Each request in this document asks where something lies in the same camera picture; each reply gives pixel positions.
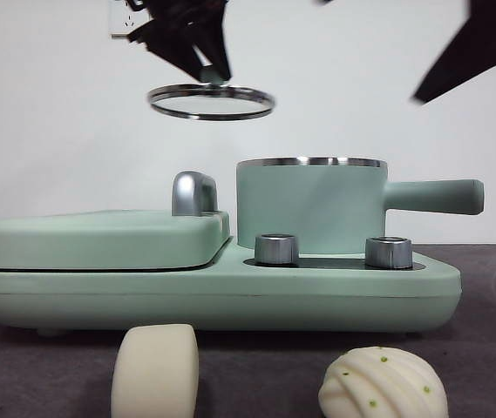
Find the dark tabletop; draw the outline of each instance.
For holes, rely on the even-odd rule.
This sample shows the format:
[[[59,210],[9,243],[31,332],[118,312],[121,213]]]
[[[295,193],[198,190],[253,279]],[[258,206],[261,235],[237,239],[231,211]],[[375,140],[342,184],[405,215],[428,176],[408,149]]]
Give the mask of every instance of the dark tabletop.
[[[321,416],[325,368],[354,347],[411,351],[438,372],[454,418],[496,417],[496,246],[416,246],[462,272],[449,323],[422,334],[198,332],[196,417]],[[124,332],[42,338],[0,326],[0,417],[109,417]]]

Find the silver rim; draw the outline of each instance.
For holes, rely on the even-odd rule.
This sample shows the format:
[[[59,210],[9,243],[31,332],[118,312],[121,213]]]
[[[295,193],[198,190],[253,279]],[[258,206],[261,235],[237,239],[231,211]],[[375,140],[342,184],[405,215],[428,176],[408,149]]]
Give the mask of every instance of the silver rim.
[[[211,98],[237,98],[256,102],[264,106],[260,111],[249,111],[245,113],[194,113],[188,111],[176,111],[168,109],[160,100],[166,98],[183,98],[190,96],[205,96]],[[269,115],[275,107],[275,99],[264,91],[249,89],[232,85],[215,85],[215,84],[174,84],[165,85],[147,94],[147,100],[152,108],[165,115],[176,118],[195,119],[195,120],[245,120],[261,118]]]
[[[260,158],[238,163],[238,167],[268,165],[358,165],[361,167],[387,168],[387,163],[379,159],[346,157]]]

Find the mint green pot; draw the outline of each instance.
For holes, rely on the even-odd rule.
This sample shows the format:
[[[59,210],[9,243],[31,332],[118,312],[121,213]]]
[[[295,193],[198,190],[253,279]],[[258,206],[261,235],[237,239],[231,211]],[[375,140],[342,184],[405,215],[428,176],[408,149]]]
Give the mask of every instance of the mint green pot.
[[[236,170],[238,244],[253,248],[260,233],[298,237],[306,254],[363,253],[385,235],[385,212],[478,214],[478,180],[389,183],[384,161],[364,158],[265,158]]]

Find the toy food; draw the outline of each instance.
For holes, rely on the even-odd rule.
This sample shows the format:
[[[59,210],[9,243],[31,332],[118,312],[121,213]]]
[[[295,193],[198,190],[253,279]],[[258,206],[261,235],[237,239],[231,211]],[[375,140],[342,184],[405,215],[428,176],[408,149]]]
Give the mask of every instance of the toy food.
[[[192,418],[199,378],[194,329],[130,329],[112,378],[112,418]]]
[[[355,348],[327,368],[319,390],[327,418],[446,418],[447,398],[433,368],[415,354]]]

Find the wall outlet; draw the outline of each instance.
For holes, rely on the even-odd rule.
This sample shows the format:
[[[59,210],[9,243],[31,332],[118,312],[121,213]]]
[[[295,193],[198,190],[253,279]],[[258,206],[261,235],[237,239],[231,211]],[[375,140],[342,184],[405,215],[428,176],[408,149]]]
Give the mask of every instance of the wall outlet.
[[[108,1],[110,4],[110,34],[112,37],[124,37],[151,20],[146,9],[133,11],[126,0]]]

